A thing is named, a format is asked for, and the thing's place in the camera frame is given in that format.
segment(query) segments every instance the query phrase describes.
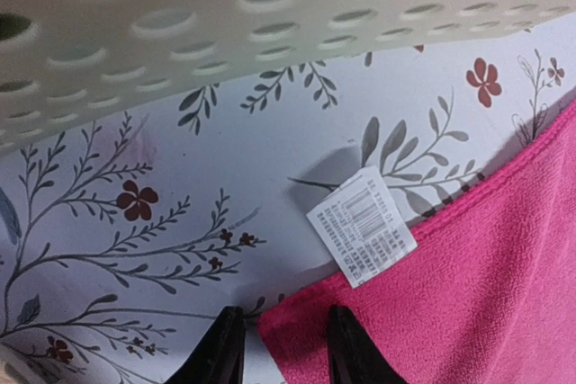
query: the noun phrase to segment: pink fabric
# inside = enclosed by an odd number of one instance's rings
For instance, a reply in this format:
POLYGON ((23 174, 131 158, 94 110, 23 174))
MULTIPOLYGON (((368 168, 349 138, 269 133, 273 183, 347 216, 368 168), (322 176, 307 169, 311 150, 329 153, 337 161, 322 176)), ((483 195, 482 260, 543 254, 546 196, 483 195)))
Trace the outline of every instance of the pink fabric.
POLYGON ((576 382, 576 104, 412 233, 418 249, 362 287, 339 272, 260 318, 288 384, 329 382, 332 304, 409 384, 576 382))

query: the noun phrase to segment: floral tablecloth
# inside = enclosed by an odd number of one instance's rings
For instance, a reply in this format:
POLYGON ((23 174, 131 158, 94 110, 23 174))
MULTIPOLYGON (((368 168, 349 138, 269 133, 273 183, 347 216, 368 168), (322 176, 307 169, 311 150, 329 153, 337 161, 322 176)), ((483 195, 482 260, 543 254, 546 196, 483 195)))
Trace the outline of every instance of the floral tablecloth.
MULTIPOLYGON (((159 383, 225 305, 333 273, 305 213, 376 165, 412 226, 505 164, 576 84, 576 17, 506 39, 193 89, 0 161, 0 341, 47 382, 159 383)), ((282 375, 254 328, 247 384, 282 375)))

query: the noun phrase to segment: pink cloth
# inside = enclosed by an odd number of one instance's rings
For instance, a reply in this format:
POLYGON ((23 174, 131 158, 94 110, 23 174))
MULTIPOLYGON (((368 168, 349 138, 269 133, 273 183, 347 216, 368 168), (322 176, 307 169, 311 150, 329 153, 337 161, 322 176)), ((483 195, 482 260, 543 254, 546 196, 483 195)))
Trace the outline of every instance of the pink cloth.
POLYGON ((418 249, 352 290, 341 272, 266 312, 288 384, 329 382, 329 306, 349 306, 409 384, 576 383, 576 104, 412 230, 418 249))

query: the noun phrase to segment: barcode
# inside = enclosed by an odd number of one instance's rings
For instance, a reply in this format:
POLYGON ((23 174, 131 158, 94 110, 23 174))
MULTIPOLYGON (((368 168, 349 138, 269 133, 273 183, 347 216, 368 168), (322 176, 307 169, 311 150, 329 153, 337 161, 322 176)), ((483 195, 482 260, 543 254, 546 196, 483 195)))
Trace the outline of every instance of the barcode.
POLYGON ((344 201, 344 208, 363 240, 369 240, 378 231, 386 228, 382 213, 367 189, 360 191, 350 200, 344 201))

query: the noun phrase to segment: barcode label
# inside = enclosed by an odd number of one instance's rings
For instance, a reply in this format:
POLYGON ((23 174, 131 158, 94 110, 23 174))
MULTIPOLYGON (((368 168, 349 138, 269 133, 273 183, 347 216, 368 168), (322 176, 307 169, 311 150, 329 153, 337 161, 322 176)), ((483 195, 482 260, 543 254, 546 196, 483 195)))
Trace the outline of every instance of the barcode label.
POLYGON ((417 246, 375 167, 358 171, 307 216, 353 288, 417 246))

